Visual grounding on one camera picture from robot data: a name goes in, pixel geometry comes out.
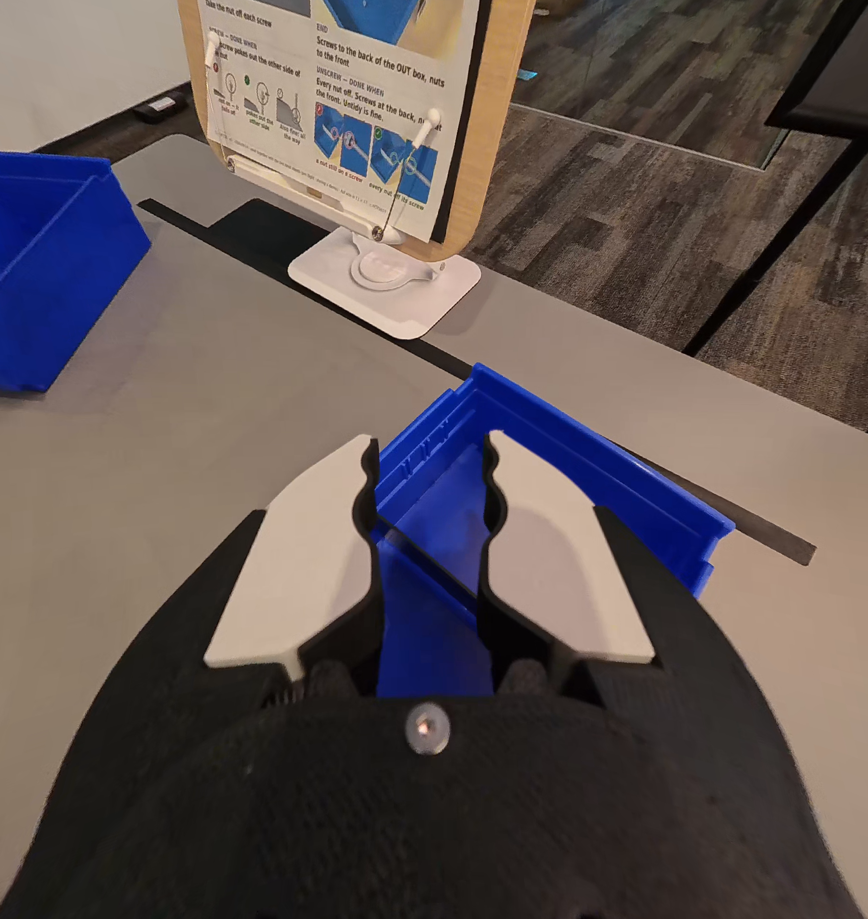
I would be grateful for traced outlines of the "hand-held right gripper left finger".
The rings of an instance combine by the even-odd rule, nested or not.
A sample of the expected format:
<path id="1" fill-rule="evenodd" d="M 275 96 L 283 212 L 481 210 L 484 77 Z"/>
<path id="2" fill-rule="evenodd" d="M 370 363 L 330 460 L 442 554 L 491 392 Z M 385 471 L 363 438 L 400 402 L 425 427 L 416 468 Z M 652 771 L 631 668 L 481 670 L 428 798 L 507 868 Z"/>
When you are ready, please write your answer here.
<path id="1" fill-rule="evenodd" d="M 379 443 L 361 434 L 272 500 L 205 651 L 210 669 L 276 663 L 297 683 L 320 660 L 354 669 L 382 648 L 379 476 Z"/>

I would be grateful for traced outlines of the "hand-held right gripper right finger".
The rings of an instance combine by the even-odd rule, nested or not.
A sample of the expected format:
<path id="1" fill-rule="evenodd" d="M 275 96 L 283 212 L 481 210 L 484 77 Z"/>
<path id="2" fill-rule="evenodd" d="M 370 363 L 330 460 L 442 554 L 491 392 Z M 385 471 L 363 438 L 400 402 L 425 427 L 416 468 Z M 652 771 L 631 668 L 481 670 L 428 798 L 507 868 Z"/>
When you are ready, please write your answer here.
<path id="1" fill-rule="evenodd" d="M 485 436 L 478 634 L 493 670 L 521 658 L 549 672 L 580 661 L 649 664 L 654 647 L 576 483 L 509 434 Z"/>

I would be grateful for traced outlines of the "blue divided plastic bin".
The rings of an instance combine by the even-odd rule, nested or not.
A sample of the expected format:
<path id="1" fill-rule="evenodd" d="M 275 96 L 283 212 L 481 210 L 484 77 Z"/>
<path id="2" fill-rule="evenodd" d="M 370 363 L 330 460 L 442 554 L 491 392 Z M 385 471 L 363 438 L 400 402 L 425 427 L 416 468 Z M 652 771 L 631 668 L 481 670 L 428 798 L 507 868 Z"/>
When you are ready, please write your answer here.
<path id="1" fill-rule="evenodd" d="M 151 248 L 106 159 L 0 152 L 0 392 L 46 392 Z"/>

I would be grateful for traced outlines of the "white document stand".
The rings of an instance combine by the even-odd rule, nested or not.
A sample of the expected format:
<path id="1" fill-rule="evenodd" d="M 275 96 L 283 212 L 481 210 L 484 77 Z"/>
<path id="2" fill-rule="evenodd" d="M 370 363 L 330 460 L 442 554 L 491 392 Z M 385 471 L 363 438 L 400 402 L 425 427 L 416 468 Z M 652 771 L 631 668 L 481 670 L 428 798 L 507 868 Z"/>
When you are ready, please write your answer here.
<path id="1" fill-rule="evenodd" d="M 293 258 L 287 273 L 307 291 L 403 341 L 425 335 L 482 277 L 468 259 L 424 262 L 346 226 Z"/>

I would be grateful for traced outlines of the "instruction board on stand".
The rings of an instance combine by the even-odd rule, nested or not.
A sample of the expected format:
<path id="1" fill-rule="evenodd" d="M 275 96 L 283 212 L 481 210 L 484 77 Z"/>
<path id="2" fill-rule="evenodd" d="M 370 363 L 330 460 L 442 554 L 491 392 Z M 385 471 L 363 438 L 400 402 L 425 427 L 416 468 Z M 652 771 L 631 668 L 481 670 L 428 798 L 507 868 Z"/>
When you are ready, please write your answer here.
<path id="1" fill-rule="evenodd" d="M 472 240 L 482 216 L 533 9 L 534 2 L 491 3 L 471 109 L 466 117 L 462 156 L 450 173 L 452 199 L 445 227 L 434 231 L 431 241 L 424 242 L 391 226 L 384 243 L 409 257 L 440 263 L 459 254 Z M 229 171 L 221 162 L 217 144 L 209 144 Z M 349 212 L 338 196 L 321 194 L 311 181 L 285 178 L 232 148 L 227 152 L 233 153 L 233 175 L 274 194 L 284 210 L 325 229 L 346 226 L 371 237 L 376 224 Z"/>

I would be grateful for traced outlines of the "glass partition panel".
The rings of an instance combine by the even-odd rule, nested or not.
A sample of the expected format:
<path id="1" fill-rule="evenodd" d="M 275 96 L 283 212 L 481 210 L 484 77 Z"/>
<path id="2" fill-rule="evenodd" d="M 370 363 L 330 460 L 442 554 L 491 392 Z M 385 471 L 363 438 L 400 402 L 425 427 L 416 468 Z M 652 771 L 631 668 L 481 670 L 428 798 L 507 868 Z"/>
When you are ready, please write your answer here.
<path id="1" fill-rule="evenodd" d="M 512 101 L 763 168 L 797 2 L 537 2 Z"/>

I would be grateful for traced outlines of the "black easel stand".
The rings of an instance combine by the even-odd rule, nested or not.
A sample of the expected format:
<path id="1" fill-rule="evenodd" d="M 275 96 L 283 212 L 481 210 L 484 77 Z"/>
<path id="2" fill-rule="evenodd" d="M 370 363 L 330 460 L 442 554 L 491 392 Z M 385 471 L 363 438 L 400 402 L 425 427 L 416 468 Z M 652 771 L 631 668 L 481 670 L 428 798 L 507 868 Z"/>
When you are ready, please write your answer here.
<path id="1" fill-rule="evenodd" d="M 767 118 L 784 131 L 845 139 L 845 149 L 682 352 L 697 356 L 868 155 L 868 1 L 841 2 Z"/>

